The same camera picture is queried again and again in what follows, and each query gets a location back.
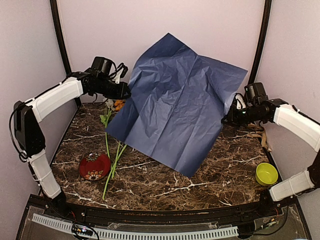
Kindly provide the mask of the blue wrapping paper sheet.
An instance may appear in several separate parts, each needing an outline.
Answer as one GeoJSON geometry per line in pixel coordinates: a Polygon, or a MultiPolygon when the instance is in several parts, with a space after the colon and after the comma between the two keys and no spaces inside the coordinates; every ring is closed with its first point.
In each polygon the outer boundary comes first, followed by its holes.
{"type": "Polygon", "coordinates": [[[247,71],[202,56],[166,34],[136,61],[131,96],[106,132],[192,177],[222,130],[247,71]]]}

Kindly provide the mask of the pink and blue fake flower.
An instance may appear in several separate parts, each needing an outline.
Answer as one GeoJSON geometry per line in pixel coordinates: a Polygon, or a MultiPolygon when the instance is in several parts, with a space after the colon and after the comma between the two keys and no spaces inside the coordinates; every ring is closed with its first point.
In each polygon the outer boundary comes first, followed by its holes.
{"type": "Polygon", "coordinates": [[[121,156],[122,156],[122,154],[123,154],[123,152],[125,151],[126,148],[127,148],[127,144],[122,144],[120,141],[118,142],[115,161],[114,161],[113,166],[111,168],[111,178],[112,179],[115,176],[115,172],[116,172],[116,167],[117,167],[118,161],[120,160],[120,158],[121,158],[121,156]]]}

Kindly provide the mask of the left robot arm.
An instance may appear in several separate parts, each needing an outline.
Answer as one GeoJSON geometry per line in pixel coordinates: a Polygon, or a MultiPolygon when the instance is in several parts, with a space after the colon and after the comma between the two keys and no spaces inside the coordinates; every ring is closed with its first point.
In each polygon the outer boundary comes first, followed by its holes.
{"type": "Polygon", "coordinates": [[[66,78],[43,93],[17,101],[9,118],[10,138],[21,162],[28,163],[34,180],[44,195],[52,199],[51,210],[67,218],[70,206],[61,198],[63,191],[57,183],[46,156],[46,141],[40,123],[67,102],[82,95],[102,95],[106,99],[126,100],[131,96],[128,84],[122,79],[128,67],[105,57],[96,56],[85,71],[69,73],[66,78]]]}

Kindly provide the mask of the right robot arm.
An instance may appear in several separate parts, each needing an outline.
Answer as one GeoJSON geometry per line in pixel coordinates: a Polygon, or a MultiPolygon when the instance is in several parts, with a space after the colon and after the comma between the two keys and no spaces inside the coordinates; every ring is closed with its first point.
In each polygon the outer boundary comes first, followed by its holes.
{"type": "Polygon", "coordinates": [[[272,123],[271,146],[276,157],[293,157],[302,160],[306,150],[313,150],[313,160],[303,163],[304,169],[273,185],[263,193],[262,201],[255,205],[255,213],[266,217],[275,208],[274,202],[288,197],[312,192],[320,187],[320,124],[300,111],[294,105],[280,99],[269,99],[261,82],[250,83],[244,88],[244,95],[235,97],[224,124],[245,126],[251,123],[272,123]]]}

